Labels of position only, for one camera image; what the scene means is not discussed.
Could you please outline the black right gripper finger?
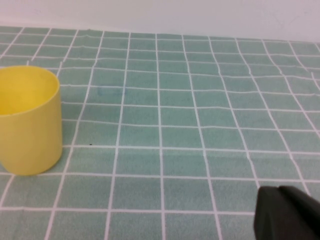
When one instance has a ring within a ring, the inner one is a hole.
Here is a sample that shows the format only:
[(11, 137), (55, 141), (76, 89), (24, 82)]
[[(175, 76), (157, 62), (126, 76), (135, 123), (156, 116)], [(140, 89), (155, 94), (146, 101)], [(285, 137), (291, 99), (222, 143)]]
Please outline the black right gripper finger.
[(253, 229), (257, 240), (318, 240), (320, 202), (294, 186), (262, 186)]

